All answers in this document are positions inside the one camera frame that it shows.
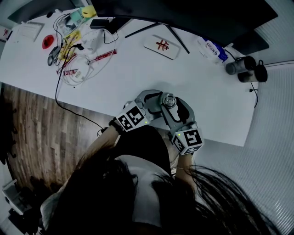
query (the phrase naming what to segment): white desk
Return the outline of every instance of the white desk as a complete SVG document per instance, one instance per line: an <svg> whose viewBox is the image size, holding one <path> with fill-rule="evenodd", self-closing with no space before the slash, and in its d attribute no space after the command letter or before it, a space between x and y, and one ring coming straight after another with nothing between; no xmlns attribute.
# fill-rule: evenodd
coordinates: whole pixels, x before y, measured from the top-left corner
<svg viewBox="0 0 294 235"><path fill-rule="evenodd" d="M58 81L56 67L47 65L52 48L42 49L42 40L53 34L53 22L60 14L49 19L39 17L33 22L43 22L34 43L16 39L16 26L6 42L0 60L0 82L54 99ZM68 104L116 116L126 101L134 100L140 92L157 89L171 92L186 101L195 112L204 138L244 146L254 112L255 94L249 93L249 84L238 81L237 76L226 74L223 66L205 60L198 52L195 35L174 29L190 54L181 47L175 60L143 47L148 35L159 35L180 45L165 26L157 26L127 39L132 33L150 22L132 20L119 31L116 55L94 78L80 88L62 85L58 99ZM110 51L113 44L98 49L98 55ZM108 59L101 61L102 66ZM163 119L154 123L167 129Z"/></svg>

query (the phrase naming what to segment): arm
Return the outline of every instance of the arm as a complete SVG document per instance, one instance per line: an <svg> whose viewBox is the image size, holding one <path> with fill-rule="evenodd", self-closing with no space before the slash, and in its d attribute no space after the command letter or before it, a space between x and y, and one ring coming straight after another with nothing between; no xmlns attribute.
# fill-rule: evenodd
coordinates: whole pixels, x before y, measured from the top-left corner
<svg viewBox="0 0 294 235"><path fill-rule="evenodd" d="M106 131L90 145L87 152L79 160L76 169L79 169L85 160L97 153L101 148L113 147L118 136L119 133L113 126L108 127Z"/></svg>
<svg viewBox="0 0 294 235"><path fill-rule="evenodd" d="M186 171L192 166L192 155L186 154L179 156L178 165L176 167L175 177L188 183L195 190L195 182L191 175Z"/></svg>

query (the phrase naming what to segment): wooden floor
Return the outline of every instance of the wooden floor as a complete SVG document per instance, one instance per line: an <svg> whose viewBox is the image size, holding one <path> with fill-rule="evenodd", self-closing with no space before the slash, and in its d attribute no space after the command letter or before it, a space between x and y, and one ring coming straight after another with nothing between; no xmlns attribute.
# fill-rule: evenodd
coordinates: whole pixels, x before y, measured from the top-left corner
<svg viewBox="0 0 294 235"><path fill-rule="evenodd" d="M30 176L51 183L63 184L71 175L82 154L97 138L99 127L84 118L61 109L53 99L4 85L4 97L17 112L14 125L18 134L9 157L12 172L20 187L32 188ZM102 127L113 118L109 115L89 111L61 103L62 106L82 114ZM177 155L166 131L160 130L168 146L170 161Z"/></svg>

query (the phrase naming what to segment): red chinese character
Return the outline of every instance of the red chinese character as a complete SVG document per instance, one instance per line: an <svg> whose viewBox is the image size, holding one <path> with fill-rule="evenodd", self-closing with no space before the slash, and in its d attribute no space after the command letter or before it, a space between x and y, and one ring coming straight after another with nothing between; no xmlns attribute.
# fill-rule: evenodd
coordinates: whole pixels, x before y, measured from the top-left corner
<svg viewBox="0 0 294 235"><path fill-rule="evenodd" d="M162 50L169 49L169 47L168 47L169 44L167 42L163 43L163 40L161 40L160 42L157 42L156 44L159 45L158 48L157 48L157 50L159 50L160 48Z"/></svg>

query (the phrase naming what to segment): person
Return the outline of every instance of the person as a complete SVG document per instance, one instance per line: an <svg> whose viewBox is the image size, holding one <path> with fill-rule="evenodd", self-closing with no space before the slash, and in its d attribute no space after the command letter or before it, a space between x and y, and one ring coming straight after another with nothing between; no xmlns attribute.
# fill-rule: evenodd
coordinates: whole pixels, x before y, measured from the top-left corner
<svg viewBox="0 0 294 235"><path fill-rule="evenodd" d="M62 188L46 234L280 233L233 180L191 154L173 178L155 128L123 133L113 120Z"/></svg>

